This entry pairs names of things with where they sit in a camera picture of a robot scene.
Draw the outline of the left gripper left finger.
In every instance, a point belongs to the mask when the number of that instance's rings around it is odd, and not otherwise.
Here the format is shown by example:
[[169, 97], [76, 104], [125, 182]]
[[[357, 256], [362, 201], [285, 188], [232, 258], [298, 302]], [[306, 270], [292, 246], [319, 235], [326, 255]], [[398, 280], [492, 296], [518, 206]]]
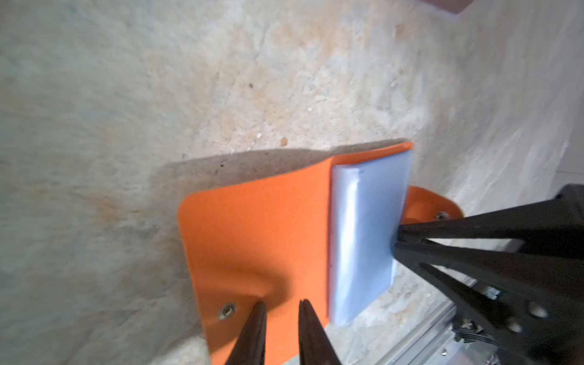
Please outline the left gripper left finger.
[[266, 358], [267, 308], [257, 302], [226, 361], [226, 365], [264, 365]]

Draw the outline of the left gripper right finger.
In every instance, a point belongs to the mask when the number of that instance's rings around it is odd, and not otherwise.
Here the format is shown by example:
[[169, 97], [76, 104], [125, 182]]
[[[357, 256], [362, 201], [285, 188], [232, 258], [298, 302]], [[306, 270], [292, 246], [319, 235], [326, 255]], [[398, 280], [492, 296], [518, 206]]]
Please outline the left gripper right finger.
[[299, 359], [301, 365], [341, 365], [311, 302], [299, 303]]

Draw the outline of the orange card holder wallet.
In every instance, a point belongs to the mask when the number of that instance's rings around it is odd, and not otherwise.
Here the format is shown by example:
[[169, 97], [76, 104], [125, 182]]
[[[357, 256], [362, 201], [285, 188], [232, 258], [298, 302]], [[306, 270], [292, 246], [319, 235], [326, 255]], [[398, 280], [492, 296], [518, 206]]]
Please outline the orange card holder wallet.
[[300, 301], [322, 324], [349, 324], [392, 287], [400, 225], [463, 216], [410, 183], [413, 155], [410, 142], [358, 144], [184, 199], [179, 230], [212, 363], [228, 360], [258, 302], [266, 363], [292, 359]]

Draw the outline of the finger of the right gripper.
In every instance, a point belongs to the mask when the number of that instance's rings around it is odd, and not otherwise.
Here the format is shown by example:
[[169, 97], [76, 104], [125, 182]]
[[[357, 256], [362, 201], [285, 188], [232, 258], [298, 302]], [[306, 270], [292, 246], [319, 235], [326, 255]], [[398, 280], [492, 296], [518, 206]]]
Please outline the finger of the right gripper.
[[506, 350], [537, 364], [583, 362], [583, 262], [399, 242], [395, 258]]
[[553, 198], [448, 221], [402, 225], [400, 242], [433, 239], [508, 239], [526, 254], [583, 258], [583, 186], [567, 184]]

